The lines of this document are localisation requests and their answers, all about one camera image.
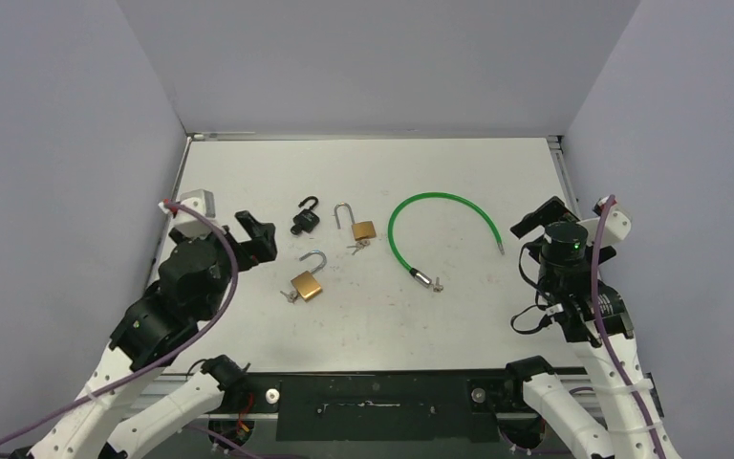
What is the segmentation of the black padlock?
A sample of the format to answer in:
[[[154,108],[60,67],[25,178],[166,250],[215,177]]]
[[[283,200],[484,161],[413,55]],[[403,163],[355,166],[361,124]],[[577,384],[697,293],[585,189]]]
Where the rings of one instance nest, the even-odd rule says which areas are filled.
[[[308,196],[298,204],[300,211],[292,217],[290,232],[294,236],[301,233],[311,233],[320,222],[319,216],[314,212],[319,204],[316,196]]]

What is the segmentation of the padlock keys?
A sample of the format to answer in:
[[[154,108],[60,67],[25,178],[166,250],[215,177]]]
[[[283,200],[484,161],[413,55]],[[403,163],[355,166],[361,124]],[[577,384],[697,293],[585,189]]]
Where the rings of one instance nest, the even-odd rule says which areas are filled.
[[[280,294],[291,304],[295,303],[299,298],[300,294],[296,290],[290,292],[281,291]]]
[[[371,245],[371,242],[368,239],[356,241],[353,245],[349,246],[349,249],[351,250],[351,255],[356,255],[360,251],[366,249]]]

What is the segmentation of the brass padlock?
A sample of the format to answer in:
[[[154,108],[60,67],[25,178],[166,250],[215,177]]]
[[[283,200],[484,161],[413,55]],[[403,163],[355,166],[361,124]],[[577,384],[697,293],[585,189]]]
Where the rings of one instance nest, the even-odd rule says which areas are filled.
[[[317,257],[318,263],[311,268],[306,270],[291,280],[291,286],[293,290],[296,290],[300,294],[301,300],[308,302],[322,293],[323,288],[318,280],[315,278],[315,274],[325,268],[327,265],[327,255],[320,250],[312,250],[306,252],[299,257],[300,261],[305,261],[308,258]]]
[[[377,237],[374,223],[372,221],[358,221],[355,218],[351,205],[346,202],[340,202],[334,207],[335,224],[339,230],[344,228],[344,224],[342,223],[342,218],[340,216],[342,211],[344,211],[349,218],[352,235],[356,242],[372,240]]]

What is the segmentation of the green cable lock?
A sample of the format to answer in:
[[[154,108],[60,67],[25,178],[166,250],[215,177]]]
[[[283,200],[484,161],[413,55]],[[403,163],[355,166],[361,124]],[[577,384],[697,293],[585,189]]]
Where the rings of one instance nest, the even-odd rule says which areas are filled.
[[[403,199],[390,213],[385,235],[402,269],[431,292],[436,277],[443,284],[459,267],[481,268],[507,254],[503,232],[489,212],[445,191]]]

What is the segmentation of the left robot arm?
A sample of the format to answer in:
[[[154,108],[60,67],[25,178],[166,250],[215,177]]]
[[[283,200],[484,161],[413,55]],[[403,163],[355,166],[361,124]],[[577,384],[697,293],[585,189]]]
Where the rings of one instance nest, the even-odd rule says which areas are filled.
[[[141,458],[198,417],[218,408],[248,407],[254,395],[247,370],[225,355],[202,361],[180,387],[132,415],[144,389],[214,325],[236,291],[238,277],[275,260],[275,226],[249,212],[235,214],[248,234],[238,242],[203,210],[170,204],[175,249],[159,278],[124,313],[97,368],[70,407],[52,414],[49,433],[12,458]]]

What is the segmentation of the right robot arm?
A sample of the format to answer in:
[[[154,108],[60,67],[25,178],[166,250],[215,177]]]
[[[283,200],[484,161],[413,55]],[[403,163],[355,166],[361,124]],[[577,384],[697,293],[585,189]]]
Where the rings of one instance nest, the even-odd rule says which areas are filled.
[[[599,275],[601,263],[615,256],[615,244],[629,234],[631,219],[614,196],[600,199],[594,212],[582,220],[551,197],[510,230],[517,238],[543,231],[521,249],[539,265],[537,278],[523,278],[544,313],[538,327],[560,327],[602,418],[582,406],[541,356],[507,365],[511,377],[502,384],[502,396],[513,409],[534,410],[575,458],[677,458],[652,396],[654,383],[643,372],[625,302]]]

